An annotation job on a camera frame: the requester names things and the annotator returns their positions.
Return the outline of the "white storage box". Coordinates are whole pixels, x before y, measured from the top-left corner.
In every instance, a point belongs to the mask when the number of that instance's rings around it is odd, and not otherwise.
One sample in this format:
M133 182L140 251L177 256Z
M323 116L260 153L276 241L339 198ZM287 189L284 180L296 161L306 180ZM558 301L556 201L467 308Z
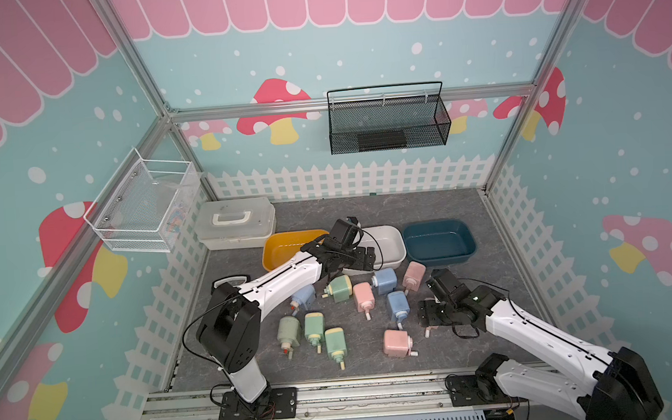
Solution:
M374 248L375 264L371 271L344 269L344 274L356 276L376 270L397 269L406 259L407 251L400 230L386 225L366 227L365 232L356 235L354 241L359 241L359 247Z

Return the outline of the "teal storage box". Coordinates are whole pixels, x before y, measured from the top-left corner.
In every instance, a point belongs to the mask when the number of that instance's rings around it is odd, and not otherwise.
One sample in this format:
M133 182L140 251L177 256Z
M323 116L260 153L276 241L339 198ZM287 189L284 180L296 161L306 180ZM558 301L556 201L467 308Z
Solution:
M466 263L478 249L468 225L458 219L416 222L402 237L408 258L427 267Z

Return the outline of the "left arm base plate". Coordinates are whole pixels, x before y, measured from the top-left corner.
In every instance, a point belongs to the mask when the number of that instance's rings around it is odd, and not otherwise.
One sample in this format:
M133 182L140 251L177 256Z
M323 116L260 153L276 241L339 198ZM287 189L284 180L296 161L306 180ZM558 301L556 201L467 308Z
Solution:
M293 387L268 387L253 402L245 400L235 391L213 398L219 407L219 420L279 420L296 417L298 389Z

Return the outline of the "yellow storage box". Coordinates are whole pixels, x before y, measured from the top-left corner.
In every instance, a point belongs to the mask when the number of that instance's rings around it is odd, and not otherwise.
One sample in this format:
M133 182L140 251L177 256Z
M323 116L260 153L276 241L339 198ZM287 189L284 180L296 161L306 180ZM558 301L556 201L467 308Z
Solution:
M263 246L262 266L266 271L272 271L293 258L304 244L327 234L321 229L273 234Z

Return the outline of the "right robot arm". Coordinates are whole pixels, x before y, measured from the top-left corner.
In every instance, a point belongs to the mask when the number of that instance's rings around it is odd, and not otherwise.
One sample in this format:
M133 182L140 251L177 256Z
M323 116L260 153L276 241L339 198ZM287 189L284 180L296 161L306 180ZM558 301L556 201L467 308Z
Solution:
M446 378L455 405L469 399L528 400L577 420L657 420L662 414L664 401L637 352L625 346L611 351L574 337L520 308L508 290L484 281L468 288L448 269L432 271L426 285L434 296L419 304L423 327L469 326L548 365L541 371L491 354L473 375Z

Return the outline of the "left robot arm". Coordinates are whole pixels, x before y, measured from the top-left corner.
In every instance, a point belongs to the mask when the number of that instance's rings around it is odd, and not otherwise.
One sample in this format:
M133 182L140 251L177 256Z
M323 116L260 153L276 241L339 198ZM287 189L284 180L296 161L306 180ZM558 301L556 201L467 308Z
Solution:
M301 245L294 257L256 280L238 287L213 283L207 309L191 325L207 360L223 370L248 408L265 406L270 394L256 360L264 318L305 286L330 282L345 269L372 271L375 248L359 245L363 234L357 218L339 219L329 234Z

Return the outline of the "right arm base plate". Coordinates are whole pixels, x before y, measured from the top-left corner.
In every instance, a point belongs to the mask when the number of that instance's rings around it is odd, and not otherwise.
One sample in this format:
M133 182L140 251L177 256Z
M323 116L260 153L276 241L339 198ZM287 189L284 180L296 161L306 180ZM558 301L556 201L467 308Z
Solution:
M444 379L454 407L486 405L497 400L497 392L482 376L448 374Z

